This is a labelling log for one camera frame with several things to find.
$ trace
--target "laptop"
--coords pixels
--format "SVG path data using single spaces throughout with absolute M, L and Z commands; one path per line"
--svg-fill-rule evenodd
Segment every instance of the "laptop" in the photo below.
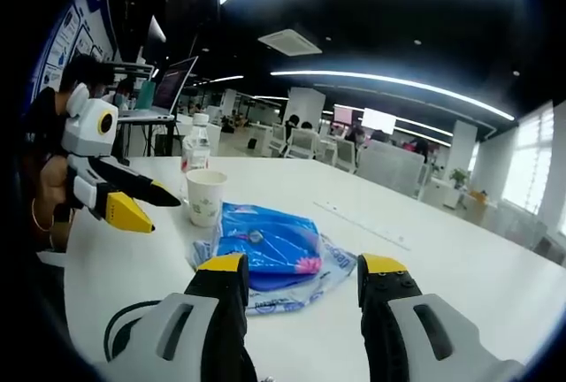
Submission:
M 161 83 L 156 88 L 153 97 L 153 104 L 148 110 L 121 111 L 118 122 L 127 121 L 170 121 L 174 119 L 172 115 L 180 92 L 185 86 L 188 75 L 195 66 L 198 57 L 191 57 L 177 64 L 173 64 L 165 72 Z

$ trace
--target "bracelet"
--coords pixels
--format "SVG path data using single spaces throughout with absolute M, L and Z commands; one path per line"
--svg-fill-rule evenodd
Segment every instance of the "bracelet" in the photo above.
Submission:
M 53 227 L 53 223 L 55 222 L 55 217 L 51 216 L 51 225 L 50 225 L 49 229 L 44 229 L 44 228 L 37 222 L 37 218 L 35 218 L 34 205 L 35 205 L 35 198 L 32 200 L 32 219 L 34 220 L 35 225 L 36 225 L 37 228 L 38 228 L 39 230 L 41 230 L 42 232 L 48 232 L 49 230 L 51 230 L 51 227 Z

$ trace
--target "air conditioning vent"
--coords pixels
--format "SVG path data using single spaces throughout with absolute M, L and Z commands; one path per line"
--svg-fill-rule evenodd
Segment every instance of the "air conditioning vent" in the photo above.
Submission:
M 322 53 L 322 50 L 309 42 L 296 31 L 287 29 L 260 37 L 261 43 L 271 46 L 275 50 L 287 55 L 288 57 L 298 57 L 300 55 L 314 55 Z

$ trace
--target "pillar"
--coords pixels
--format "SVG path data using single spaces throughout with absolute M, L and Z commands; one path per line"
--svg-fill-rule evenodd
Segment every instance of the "pillar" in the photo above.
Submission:
M 456 121 L 456 124 L 454 124 L 452 147 L 450 148 L 450 155 L 448 155 L 448 161 L 444 171 L 444 180 L 450 179 L 450 173 L 455 168 L 462 168 L 465 172 L 468 171 L 468 165 L 470 164 L 471 153 L 476 144 L 477 134 L 477 127 L 460 120 Z
M 236 102 L 236 91 L 228 88 L 222 95 L 220 110 L 222 115 L 232 115 L 233 105 Z
M 283 122 L 295 114 L 300 119 L 299 126 L 309 121 L 316 130 L 325 100 L 326 96 L 314 88 L 291 88 Z

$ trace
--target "potted plant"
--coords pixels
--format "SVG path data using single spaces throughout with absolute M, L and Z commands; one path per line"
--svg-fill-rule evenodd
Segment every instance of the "potted plant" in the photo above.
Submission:
M 450 173 L 450 179 L 454 181 L 454 187 L 456 189 L 460 189 L 465 183 L 466 179 L 468 179 L 468 173 L 461 168 L 455 168 Z

